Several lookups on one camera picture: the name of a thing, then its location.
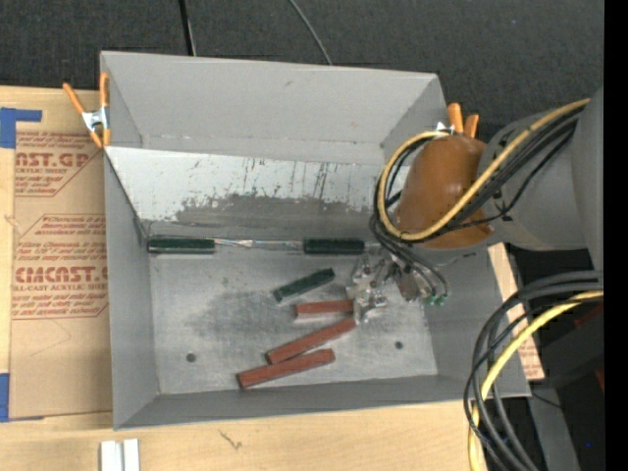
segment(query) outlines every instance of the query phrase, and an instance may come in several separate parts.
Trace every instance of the dark green bar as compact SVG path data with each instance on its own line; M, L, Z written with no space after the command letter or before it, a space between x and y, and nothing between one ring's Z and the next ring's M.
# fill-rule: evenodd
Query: dark green bar
M360 239L306 239L303 250L311 255L359 255L364 252Z
M332 281L335 276L336 274L333 269L324 269L275 289L273 296L278 302L281 302L284 298L288 298L289 296L303 294L311 289L321 287L325 283Z
M149 253L212 253L216 249L214 239L201 237L150 237L146 243Z

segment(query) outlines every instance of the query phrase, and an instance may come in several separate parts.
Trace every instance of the wire bundle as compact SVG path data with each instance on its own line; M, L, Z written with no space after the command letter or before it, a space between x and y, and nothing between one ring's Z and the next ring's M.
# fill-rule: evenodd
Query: wire bundle
M464 229L480 223L487 223L496 218L505 216L519 200L532 178L569 140L575 130L577 116L588 102L589 99L584 99L554 110L513 137L482 175L480 175L460 199L458 199L453 207L432 226L419 233L400 231L391 221L389 208L400 198L400 192L392 195L393 183L403 162L410 154L418 150L428 141L436 137L448 135L448 133L442 131L426 131L411 137L405 141L392 155L391 159L389 159L376 184L374 208L376 223L381 226L381 231L384 235L391 239L413 243L423 242L436 236L442 236L453 230ZM477 222L463 223L480 209L496 191L519 170L552 143L555 143L555 147L553 147L535 167L515 193L511 202L505 206L498 215Z
M480 469L480 449L482 444L488 455L500 469L516 469L517 471L538 471L530 456L519 442L512 425L505 413L501 394L495 381L508 359L518 347L545 323L556 316L573 309L585 302L597 302L603 297L603 286L600 282L601 273L580 271L560 274L535 281L513 294L487 321L482 328L473 351L473 368L464 390L464 408L469 420L469 461L471 468ZM503 328L502 320L514 306L525 304L535 298L553 296L556 302L549 306L538 317L522 315ZM497 350L505 343L515 327L524 319L533 317L516 338L501 352L496 359ZM484 367L488 371L481 383L481 372ZM475 402L471 402L471 392ZM497 415L506 432L510 445L507 445L496 429L490 416L485 400L491 394L495 401ZM484 422L487 435L480 429L480 420Z

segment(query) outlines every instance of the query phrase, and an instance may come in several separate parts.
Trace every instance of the gray carpet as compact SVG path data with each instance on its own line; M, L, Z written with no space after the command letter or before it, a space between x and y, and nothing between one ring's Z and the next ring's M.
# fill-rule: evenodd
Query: gray carpet
M334 63L436 72L482 136L593 94L604 0L296 0ZM287 0L188 0L202 56L324 63ZM0 0L0 81L95 86L101 49L184 54L177 0Z

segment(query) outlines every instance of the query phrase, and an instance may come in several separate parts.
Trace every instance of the wooden board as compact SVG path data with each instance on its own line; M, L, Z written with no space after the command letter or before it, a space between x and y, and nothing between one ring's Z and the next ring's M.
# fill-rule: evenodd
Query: wooden board
M3 471L96 471L100 442L139 439L143 471L468 469L458 401L114 432L110 413L0 425Z

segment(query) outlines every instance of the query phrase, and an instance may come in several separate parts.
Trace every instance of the blue tape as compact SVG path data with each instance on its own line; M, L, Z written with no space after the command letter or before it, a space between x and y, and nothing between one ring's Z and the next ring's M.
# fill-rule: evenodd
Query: blue tape
M9 374L0 373L0 422L9 421Z
M0 148L16 147L16 122L41 122L41 110L0 108Z

